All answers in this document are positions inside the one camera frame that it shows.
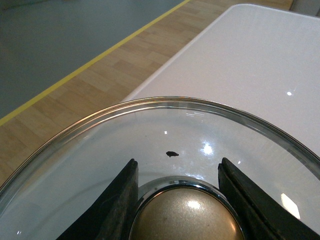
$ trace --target white table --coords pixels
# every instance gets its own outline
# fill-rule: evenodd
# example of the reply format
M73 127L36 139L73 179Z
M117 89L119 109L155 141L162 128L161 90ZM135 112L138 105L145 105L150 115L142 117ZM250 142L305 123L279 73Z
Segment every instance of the white table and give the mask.
M320 18L229 8L124 101L185 96L260 117L320 156Z

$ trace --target gray floor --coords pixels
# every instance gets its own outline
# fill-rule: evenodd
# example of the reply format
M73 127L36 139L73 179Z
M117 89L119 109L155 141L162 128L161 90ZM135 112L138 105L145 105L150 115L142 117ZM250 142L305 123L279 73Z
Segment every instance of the gray floor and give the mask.
M50 0L0 11L0 118L183 0Z

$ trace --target metal rim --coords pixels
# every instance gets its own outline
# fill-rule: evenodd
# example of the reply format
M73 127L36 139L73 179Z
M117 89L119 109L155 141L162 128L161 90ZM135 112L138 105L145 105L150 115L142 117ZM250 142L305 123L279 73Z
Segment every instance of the metal rim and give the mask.
M151 108L152 106L163 104L163 107L166 108L179 108L179 103L184 104L193 104L193 105L201 105L201 106L207 106L209 108L216 108L220 109L222 111L225 111L226 115L223 115L223 117L228 118L228 114L230 116L238 115L239 121L238 123L243 124L247 126L248 128L251 128L261 134L264 132L263 129L268 130L273 135L278 137L279 139L285 140L287 143L290 143L292 146L294 146L295 152L290 152L293 154L296 158L300 159L308 159L309 162L312 163L312 165L309 162L306 162L303 160L303 164L320 180L320 158L313 153L310 149L308 149L305 145L300 143L298 140L281 130L280 128L274 126L273 124L254 116L246 111L221 104L214 101L204 100L200 98L192 98L192 97L180 97L180 96L159 96L159 97L148 97L148 98L141 98L137 100L131 100L127 102L122 102L110 107L107 107L103 110L100 110L96 113L93 113L77 122L72 124L71 126L67 127L66 129L62 130L58 134L56 134L54 137L52 137L50 140L48 140L46 143L44 143L40 148L38 148L31 156L29 156L14 172L13 174L4 182L4 184L0 188L0 199L3 196L3 194L6 192L6 190L10 187L10 185L14 182L14 180L21 174L21 172L30 164L32 161L45 149L47 149L51 144L58 142L59 140L64 139L66 136L68 136L71 133L74 133L73 137L77 136L78 134L84 132L88 129L88 124L91 127L94 127L97 124L100 124L101 122L105 122L109 119L112 119L113 116L116 116L117 112L120 111L126 111L130 110L129 112L123 112L122 114L128 114L132 111L138 111L138 110L145 110L148 108ZM97 121L99 118L109 115L108 119L105 119L103 121ZM247 125L245 120L250 120L253 125Z

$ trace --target glass surface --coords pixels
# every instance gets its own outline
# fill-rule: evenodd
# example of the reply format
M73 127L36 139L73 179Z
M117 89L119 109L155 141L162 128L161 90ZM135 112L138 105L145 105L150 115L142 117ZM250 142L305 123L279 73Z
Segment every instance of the glass surface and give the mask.
M179 156L168 157L173 151ZM276 127L214 102L157 97L125 102L64 130L0 190L0 239L56 239L134 158L139 186L189 176L218 187L226 157L320 233L319 158ZM289 211L295 207L286 205Z

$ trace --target yellow tape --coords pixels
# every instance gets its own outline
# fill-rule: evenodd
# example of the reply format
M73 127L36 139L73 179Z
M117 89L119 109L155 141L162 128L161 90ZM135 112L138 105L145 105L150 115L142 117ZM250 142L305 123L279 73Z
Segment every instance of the yellow tape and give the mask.
M70 73L69 75L67 75L66 77L64 77L63 79L61 79L57 83L55 83L54 85L50 86L49 88L47 88L43 92L39 93L37 96L35 96L31 100L27 101L26 103L24 103L23 105L21 105L20 107L15 109L14 111L10 112L8 115L6 115L6 116L4 116L3 118L0 119L0 126L2 126L6 122L8 122L10 119L14 118L19 113L23 112L24 110L26 110L27 108L29 108L30 106L32 106L33 104L35 104L36 102L38 102L39 100L41 100L42 98L47 96L49 93L51 93L54 90L56 90L58 87L62 86L66 82L68 82L70 79L72 79L73 77L75 77L76 75L81 73L82 71L84 71L87 68L89 68L91 65L93 65L94 63L96 63L97 61L102 59L103 57L107 56L109 53L111 53L115 49L119 48L121 45L123 45L126 42L128 42L130 39L134 38L135 36L137 36L138 34L143 32L147 28L151 27L156 22L160 21L161 19L163 19L164 17L168 16L169 14L171 14L172 12L174 12L175 10L177 10L178 8L182 7L183 5L185 5L186 3L190 2L190 1L191 0L184 0L183 2L181 2L180 4L175 6L174 8L172 8L169 11L165 12L161 16L157 17L155 20L149 22L147 25L143 26L139 30L137 30L134 33L132 33L131 35L127 36L125 39L123 39L120 42L118 42L117 44L113 45L112 47L110 47L105 52L103 52L100 55L96 56L94 59L92 59L91 61L87 62L85 65L79 67L77 70L73 71L72 73Z

